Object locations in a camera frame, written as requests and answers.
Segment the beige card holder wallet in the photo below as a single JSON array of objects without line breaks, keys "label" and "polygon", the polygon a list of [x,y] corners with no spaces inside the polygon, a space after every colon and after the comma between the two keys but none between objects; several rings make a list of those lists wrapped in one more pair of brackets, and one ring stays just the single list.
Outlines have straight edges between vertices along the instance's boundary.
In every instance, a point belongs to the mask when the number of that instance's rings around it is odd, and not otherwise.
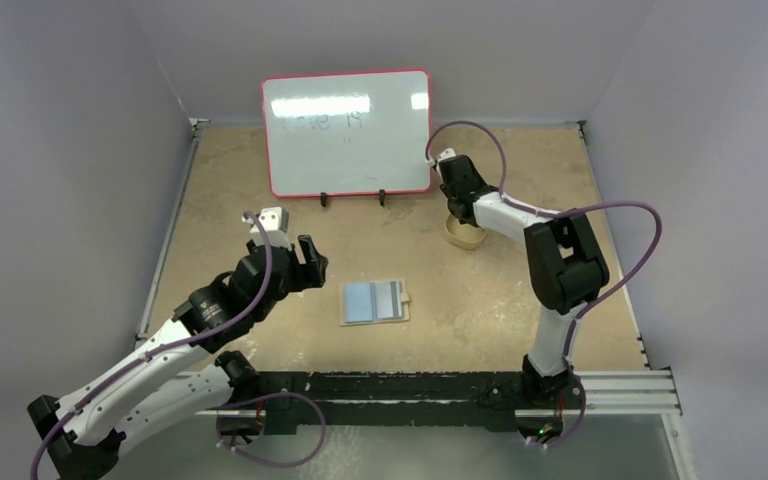
[{"label": "beige card holder wallet", "polygon": [[410,320],[411,298],[403,279],[351,282],[340,291],[342,326],[365,326]]}]

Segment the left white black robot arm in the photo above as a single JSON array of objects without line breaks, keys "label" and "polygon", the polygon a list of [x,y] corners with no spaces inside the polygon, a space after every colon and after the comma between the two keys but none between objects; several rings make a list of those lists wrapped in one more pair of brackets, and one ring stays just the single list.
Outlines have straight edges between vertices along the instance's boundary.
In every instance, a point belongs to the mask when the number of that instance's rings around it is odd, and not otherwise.
[{"label": "left white black robot arm", "polygon": [[236,267],[193,291],[140,347],[78,390],[27,407],[40,436],[29,476],[44,458],[61,479],[100,479],[142,441],[212,408],[264,407],[283,399],[239,351],[225,346],[292,293],[321,288],[329,261],[310,236],[269,233]]}]

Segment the credit card with black stripe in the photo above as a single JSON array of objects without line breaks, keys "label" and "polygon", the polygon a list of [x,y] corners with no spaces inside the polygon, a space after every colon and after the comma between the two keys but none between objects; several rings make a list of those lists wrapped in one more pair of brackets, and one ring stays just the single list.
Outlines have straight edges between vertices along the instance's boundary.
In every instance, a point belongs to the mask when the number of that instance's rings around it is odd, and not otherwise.
[{"label": "credit card with black stripe", "polygon": [[401,294],[399,280],[376,281],[373,284],[375,319],[401,319],[404,313]]}]

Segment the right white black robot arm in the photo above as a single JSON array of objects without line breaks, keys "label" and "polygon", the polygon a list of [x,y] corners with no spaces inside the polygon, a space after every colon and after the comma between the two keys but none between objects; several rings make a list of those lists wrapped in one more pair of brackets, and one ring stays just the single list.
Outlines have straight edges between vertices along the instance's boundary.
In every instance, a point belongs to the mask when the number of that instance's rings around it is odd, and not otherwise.
[{"label": "right white black robot arm", "polygon": [[564,216],[518,204],[488,184],[466,155],[427,162],[440,178],[451,215],[524,247],[530,285],[541,304],[534,343],[523,359],[521,392],[536,407],[571,381],[571,351],[581,313],[609,282],[609,269],[584,214]]}]

